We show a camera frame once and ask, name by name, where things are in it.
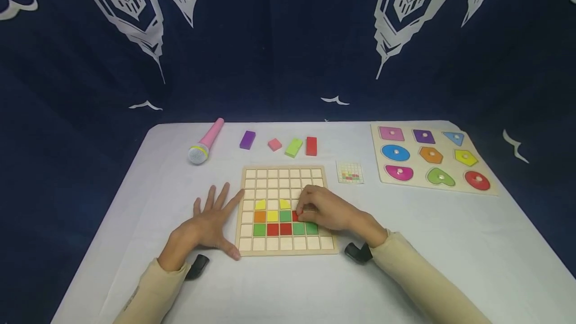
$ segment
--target table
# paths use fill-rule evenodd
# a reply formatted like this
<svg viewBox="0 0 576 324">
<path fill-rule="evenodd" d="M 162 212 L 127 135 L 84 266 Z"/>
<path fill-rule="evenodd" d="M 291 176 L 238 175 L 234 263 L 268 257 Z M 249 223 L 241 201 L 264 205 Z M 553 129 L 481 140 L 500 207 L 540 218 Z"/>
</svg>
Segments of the table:
<svg viewBox="0 0 576 324">
<path fill-rule="evenodd" d="M 454 131 L 450 122 L 406 122 Z M 514 199 L 382 184 L 368 122 L 227 123 L 205 164 L 187 151 L 211 123 L 160 124 L 148 132 L 88 249 L 53 323 L 111 323 L 171 230 L 188 219 L 211 184 L 240 187 L 246 165 L 324 165 L 328 187 L 394 231 L 458 286 L 494 323 L 573 323 L 576 281 Z M 246 130 L 251 150 L 239 149 Z M 318 138 L 318 157 L 295 159 L 294 137 Z M 336 160 L 359 162 L 365 184 L 340 184 Z M 234 242 L 235 215 L 224 227 Z M 343 233 L 338 246 L 353 241 Z M 339 255 L 251 257 L 216 250 L 202 276 L 186 282 L 164 323 L 427 323 L 401 289 L 371 262 Z"/>
</svg>

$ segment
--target black clip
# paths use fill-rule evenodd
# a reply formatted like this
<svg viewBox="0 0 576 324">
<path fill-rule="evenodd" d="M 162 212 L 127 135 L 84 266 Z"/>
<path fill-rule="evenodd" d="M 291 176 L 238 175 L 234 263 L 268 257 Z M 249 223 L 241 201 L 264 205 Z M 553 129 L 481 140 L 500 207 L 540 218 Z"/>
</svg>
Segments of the black clip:
<svg viewBox="0 0 576 324">
<path fill-rule="evenodd" d="M 346 245 L 344 253 L 358 264 L 366 264 L 372 259 L 372 252 L 370 251 L 368 243 L 364 243 L 361 249 L 354 245 L 354 243 L 350 243 Z"/>
<path fill-rule="evenodd" d="M 194 264 L 192 264 L 192 266 L 190 267 L 188 274 L 186 274 L 186 278 L 184 280 L 198 279 L 198 277 L 202 275 L 204 268 L 209 262 L 210 259 L 208 259 L 208 257 L 199 253 L 198 256 L 196 257 L 196 260 L 194 260 Z"/>
</svg>

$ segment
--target navy fabric backdrop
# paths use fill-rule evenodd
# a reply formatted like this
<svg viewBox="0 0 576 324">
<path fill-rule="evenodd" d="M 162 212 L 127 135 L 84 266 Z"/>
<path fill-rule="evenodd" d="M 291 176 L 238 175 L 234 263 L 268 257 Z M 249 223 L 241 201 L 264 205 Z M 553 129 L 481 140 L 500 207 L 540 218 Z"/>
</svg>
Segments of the navy fabric backdrop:
<svg viewBox="0 0 576 324">
<path fill-rule="evenodd" d="M 378 79 L 379 0 L 157 0 L 155 52 L 96 0 L 10 1 L 37 8 L 0 0 L 0 323 L 49 323 L 151 127 L 218 116 L 450 120 L 576 273 L 576 0 L 445 0 Z"/>
</svg>

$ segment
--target hand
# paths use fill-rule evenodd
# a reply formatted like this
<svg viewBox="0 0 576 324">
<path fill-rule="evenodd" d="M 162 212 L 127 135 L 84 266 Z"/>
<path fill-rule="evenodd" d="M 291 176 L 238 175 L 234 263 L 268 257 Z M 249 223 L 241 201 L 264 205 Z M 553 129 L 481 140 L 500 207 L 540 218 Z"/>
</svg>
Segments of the hand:
<svg viewBox="0 0 576 324">
<path fill-rule="evenodd" d="M 204 211 L 200 210 L 201 199 L 196 198 L 193 217 L 183 222 L 170 234 L 164 250 L 158 257 L 160 267 L 167 272 L 178 271 L 184 264 L 186 256 L 197 245 L 218 248 L 232 259 L 240 260 L 238 249 L 224 238 L 223 226 L 238 206 L 244 195 L 244 189 L 241 189 L 224 205 L 229 189 L 230 183 L 225 183 L 215 202 L 216 187 L 212 185 L 208 191 Z"/>
<path fill-rule="evenodd" d="M 304 211 L 311 204 L 317 211 Z M 332 230 L 350 230 L 362 237 L 371 248 L 383 244 L 388 232 L 372 215 L 361 211 L 325 187 L 306 185 L 302 189 L 296 214 L 300 222 L 314 222 Z"/>
</svg>

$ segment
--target red circle piece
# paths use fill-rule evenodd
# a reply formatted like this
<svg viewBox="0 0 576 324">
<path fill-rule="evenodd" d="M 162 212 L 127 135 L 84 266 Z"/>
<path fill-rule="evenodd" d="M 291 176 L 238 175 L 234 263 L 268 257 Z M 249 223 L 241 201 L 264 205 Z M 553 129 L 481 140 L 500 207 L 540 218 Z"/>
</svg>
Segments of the red circle piece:
<svg viewBox="0 0 576 324">
<path fill-rule="evenodd" d="M 487 191 L 490 189 L 490 181 L 488 181 L 488 178 L 477 171 L 467 171 L 464 174 L 464 179 L 466 179 L 467 183 L 470 184 L 471 187 L 478 189 L 479 191 Z"/>
</svg>

